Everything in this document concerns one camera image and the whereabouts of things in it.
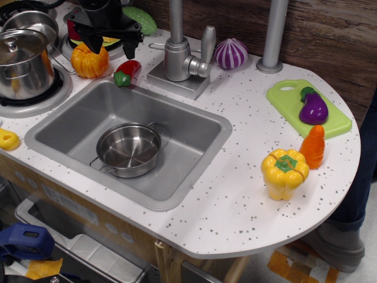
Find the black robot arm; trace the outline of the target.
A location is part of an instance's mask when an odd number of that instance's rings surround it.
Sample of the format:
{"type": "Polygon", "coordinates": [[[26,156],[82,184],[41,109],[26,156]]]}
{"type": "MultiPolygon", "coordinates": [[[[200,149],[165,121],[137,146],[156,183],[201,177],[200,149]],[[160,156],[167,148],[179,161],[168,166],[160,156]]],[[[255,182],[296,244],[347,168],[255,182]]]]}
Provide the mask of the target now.
{"type": "Polygon", "coordinates": [[[99,54],[103,38],[122,42],[128,59],[135,58],[135,49],[143,42],[141,24],[123,13],[120,1],[79,1],[81,11],[68,17],[81,41],[95,54],[99,54]]]}

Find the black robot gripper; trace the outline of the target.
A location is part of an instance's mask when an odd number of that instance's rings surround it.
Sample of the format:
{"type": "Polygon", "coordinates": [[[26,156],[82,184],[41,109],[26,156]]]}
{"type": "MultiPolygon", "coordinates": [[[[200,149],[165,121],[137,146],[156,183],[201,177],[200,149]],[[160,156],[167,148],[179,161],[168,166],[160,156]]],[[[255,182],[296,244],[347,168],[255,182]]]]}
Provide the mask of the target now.
{"type": "MultiPolygon", "coordinates": [[[[99,54],[103,44],[102,37],[110,38],[143,38],[141,24],[126,16],[122,8],[115,10],[95,10],[70,13],[75,31],[82,42],[95,54],[99,54]]],[[[137,40],[123,40],[123,51],[128,59],[135,58],[137,40]]]]}

